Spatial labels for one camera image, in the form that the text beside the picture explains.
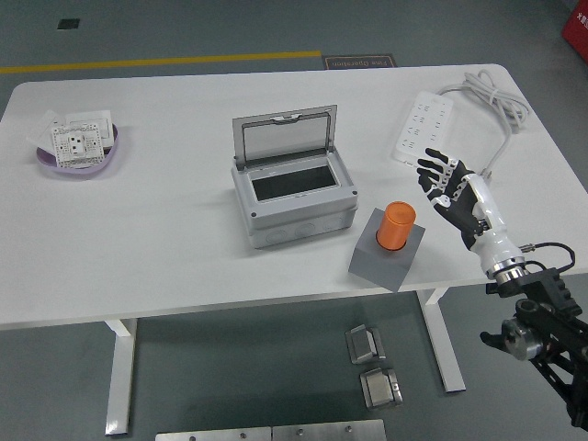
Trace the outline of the robot right hand white shell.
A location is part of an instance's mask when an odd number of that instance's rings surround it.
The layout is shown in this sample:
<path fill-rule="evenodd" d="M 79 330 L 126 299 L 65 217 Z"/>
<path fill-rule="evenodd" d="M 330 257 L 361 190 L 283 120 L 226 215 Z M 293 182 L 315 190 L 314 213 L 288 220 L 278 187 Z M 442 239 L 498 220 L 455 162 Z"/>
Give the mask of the robot right hand white shell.
<path fill-rule="evenodd" d="M 502 284 L 526 274 L 526 260 L 484 179 L 458 159 L 427 148 L 417 161 L 418 183 L 435 211 L 455 226 L 490 280 Z"/>

